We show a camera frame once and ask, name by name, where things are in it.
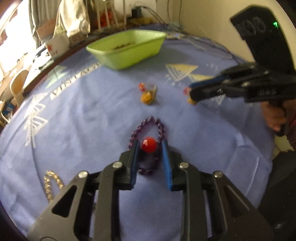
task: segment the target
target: red bead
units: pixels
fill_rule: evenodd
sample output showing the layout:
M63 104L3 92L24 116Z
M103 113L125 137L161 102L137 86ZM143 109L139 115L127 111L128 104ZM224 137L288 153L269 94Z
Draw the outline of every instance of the red bead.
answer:
M184 95L189 95L189 92L190 92L189 87L185 88L184 91L183 91Z
M142 149L147 153L153 153L157 149L157 142L153 137L146 137L142 144Z
M138 86L138 88L139 88L139 90L140 90L141 92L146 91L146 88L145 88L145 84L144 84L144 83L140 83L139 86Z

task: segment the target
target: green led light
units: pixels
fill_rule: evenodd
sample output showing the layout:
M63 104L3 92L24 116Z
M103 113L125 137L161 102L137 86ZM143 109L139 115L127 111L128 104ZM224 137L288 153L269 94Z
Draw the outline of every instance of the green led light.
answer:
M274 22L274 27L279 28L278 23Z

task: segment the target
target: fabric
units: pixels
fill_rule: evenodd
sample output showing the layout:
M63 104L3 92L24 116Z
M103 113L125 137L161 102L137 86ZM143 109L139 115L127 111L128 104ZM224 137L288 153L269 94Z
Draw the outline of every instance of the fabric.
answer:
M257 207L274 146L260 105L220 96L193 106L183 94L195 77L236 64L208 40L195 46L166 40L157 56L123 71L101 66L85 49L77 52L49 73L2 132L0 200L7 213L26 234L48 204L47 170L65 184L81 170L102 170L118 160L131 133L152 115L184 161L203 172L223 171ZM140 102L141 82L157 86L151 106ZM143 135L157 137L157 128ZM152 176L138 175L132 191L120 192L122 240L179 240L181 212L182 193L167 189L162 165Z
M62 0L58 9L54 36L67 33L68 37L75 34L87 36L90 32L89 15L83 0L71 2Z
M50 19L57 17L57 10L61 0L28 0L29 20L32 36L36 42L36 48L41 45L37 35L37 29Z

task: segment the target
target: gold necklace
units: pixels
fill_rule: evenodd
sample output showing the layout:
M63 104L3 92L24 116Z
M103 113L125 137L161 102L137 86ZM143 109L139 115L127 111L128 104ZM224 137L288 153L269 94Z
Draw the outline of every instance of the gold necklace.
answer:
M47 171L44 176L44 190L45 190L45 195L47 197L47 200L49 202L52 202L54 199L52 194L52 189L50 187L51 178L53 178L57 182L57 185L59 186L60 189L64 187L62 180L59 178L57 174L55 174L53 171Z

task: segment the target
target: green container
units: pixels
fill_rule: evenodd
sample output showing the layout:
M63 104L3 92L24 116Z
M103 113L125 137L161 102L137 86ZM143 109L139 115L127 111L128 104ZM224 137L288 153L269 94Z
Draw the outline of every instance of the green container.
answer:
M86 49L110 69L126 69L158 54L166 33L128 30L89 44Z

